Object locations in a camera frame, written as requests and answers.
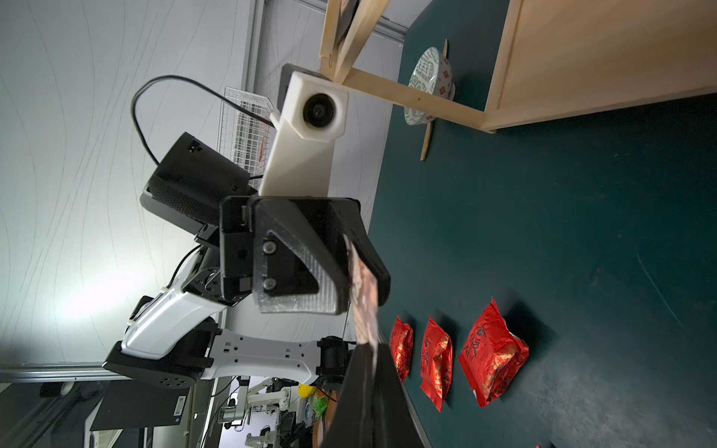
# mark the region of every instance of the screw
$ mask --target screw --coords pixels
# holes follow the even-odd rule
[[[276,243],[273,241],[266,241],[264,242],[264,245],[262,246],[262,250],[266,255],[271,255],[274,252],[276,252],[277,246]]]
[[[271,291],[276,288],[276,279],[274,277],[267,277],[262,282],[262,286],[265,290]]]

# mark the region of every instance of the dark green table surface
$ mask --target dark green table surface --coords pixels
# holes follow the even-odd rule
[[[434,0],[399,81],[450,40],[455,100],[483,109],[507,0]],[[432,446],[717,447],[717,96],[499,130],[391,117],[369,236],[392,276],[379,322],[414,323],[405,384]],[[455,354],[494,297],[531,357],[481,409],[454,361],[421,392],[431,315]]]

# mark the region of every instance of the label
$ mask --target label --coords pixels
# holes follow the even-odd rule
[[[184,410],[184,402],[186,401],[186,395],[182,395],[177,398],[177,405],[174,407],[174,416],[180,416]]]

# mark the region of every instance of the wooden frame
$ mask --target wooden frame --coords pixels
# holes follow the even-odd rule
[[[353,68],[389,0],[361,0],[346,38],[336,42],[341,0],[328,0],[319,56],[321,74],[359,92],[438,118],[483,130],[483,112]]]
[[[717,2],[511,0],[485,129],[717,92]]]

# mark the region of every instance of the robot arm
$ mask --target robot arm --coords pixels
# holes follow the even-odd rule
[[[282,78],[281,114],[272,114],[277,134],[258,192],[246,171],[187,133],[159,163],[142,205],[195,233],[203,247],[167,291],[140,301],[105,368],[168,388],[240,375],[310,384],[345,372],[343,341],[248,338],[210,318],[250,293],[262,313],[346,312],[344,235],[379,280],[379,302],[388,297],[390,276],[359,203],[326,198],[348,92],[297,67],[285,67]]]

